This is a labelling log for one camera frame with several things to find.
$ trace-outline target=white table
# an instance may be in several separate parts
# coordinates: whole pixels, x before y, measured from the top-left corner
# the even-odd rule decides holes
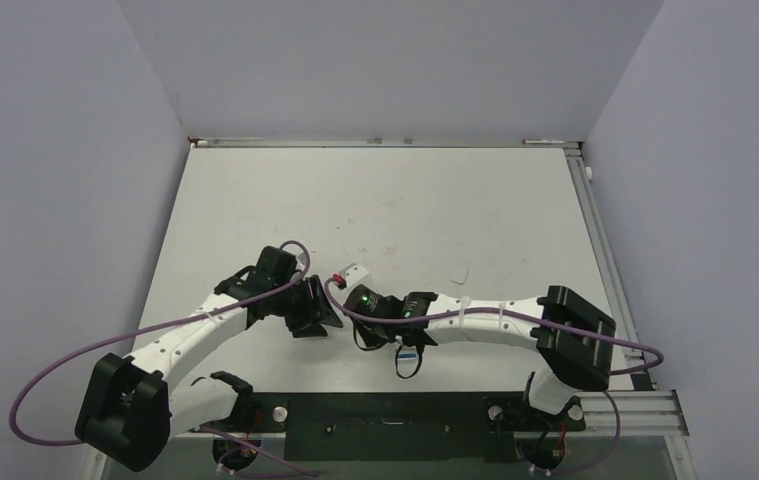
[[[141,327],[191,313],[262,247],[289,239],[308,246],[322,279],[358,262],[385,295],[514,299],[561,284],[610,312],[561,149],[197,148]],[[469,268],[464,285],[449,281],[459,266]],[[226,370],[266,392],[507,391],[544,365],[535,352],[457,343],[427,347],[420,373],[401,380],[393,348],[361,352],[344,324],[327,328],[328,338],[296,340],[269,317],[183,383]],[[624,366],[615,348],[612,368]],[[611,389],[632,383],[614,377]]]

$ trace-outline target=gray wall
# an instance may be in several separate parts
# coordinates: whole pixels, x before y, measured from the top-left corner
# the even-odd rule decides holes
[[[701,478],[759,478],[759,2],[667,0],[586,155]]]
[[[118,0],[202,137],[584,140],[661,0]]]
[[[33,447],[8,407],[41,368],[141,312],[187,141],[111,0],[0,5],[0,478],[75,478],[83,449]],[[71,438],[95,358],[27,399]]]

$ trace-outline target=white clip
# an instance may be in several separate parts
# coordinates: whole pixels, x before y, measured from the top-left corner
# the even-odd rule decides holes
[[[470,297],[467,295],[461,297],[459,303],[461,304],[459,307],[459,326],[461,326],[464,323],[464,310],[470,306]]]

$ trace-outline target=metal frame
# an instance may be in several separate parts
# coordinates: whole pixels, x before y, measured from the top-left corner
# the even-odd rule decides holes
[[[561,148],[565,151],[568,170],[573,180],[583,219],[591,239],[592,249],[603,280],[604,290],[612,317],[622,326],[626,337],[638,341],[638,331],[626,301],[611,247],[606,237],[600,213],[594,202],[589,171],[582,158],[579,142],[524,144],[515,142],[487,142],[461,140],[413,139],[388,140],[372,138],[347,141],[292,141],[265,140],[259,138],[189,139],[191,148]],[[638,351],[624,352],[627,362],[636,364],[643,361]],[[696,480],[697,475],[685,436],[688,428],[675,391],[652,392],[610,392],[621,413],[621,435],[662,436],[668,447],[674,472],[679,480]],[[577,432],[582,437],[609,437],[614,433],[614,412],[608,400],[594,393],[580,394],[583,401],[588,429]],[[270,434],[285,437],[285,434]],[[90,448],[82,469],[83,479],[98,480],[105,468],[106,457]]]

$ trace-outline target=table surface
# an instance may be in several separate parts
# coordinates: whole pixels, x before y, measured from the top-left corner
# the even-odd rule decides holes
[[[290,239],[310,249],[322,279],[358,262],[385,295],[502,300],[560,284],[611,311],[561,149],[197,148],[141,327],[190,314],[262,247]],[[469,270],[464,285],[450,281],[459,268]],[[225,370],[267,392],[516,391],[545,365],[532,351],[455,343],[427,347],[420,373],[402,380],[394,349],[359,351],[351,328],[344,319],[327,338],[297,340],[268,317],[181,384]],[[612,368],[624,366],[615,348]],[[632,383],[613,377],[610,388]]]

